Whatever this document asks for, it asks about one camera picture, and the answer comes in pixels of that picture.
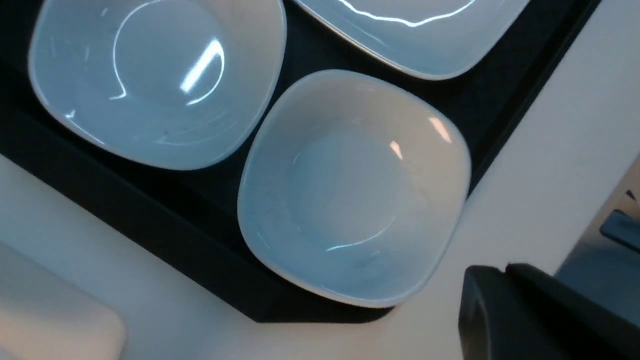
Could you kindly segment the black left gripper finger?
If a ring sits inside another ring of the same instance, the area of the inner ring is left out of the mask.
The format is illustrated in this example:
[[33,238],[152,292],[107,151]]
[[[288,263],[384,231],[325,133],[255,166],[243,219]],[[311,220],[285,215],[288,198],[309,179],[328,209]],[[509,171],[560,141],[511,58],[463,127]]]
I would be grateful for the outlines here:
[[465,360],[637,360],[630,321],[526,263],[464,272],[458,333]]

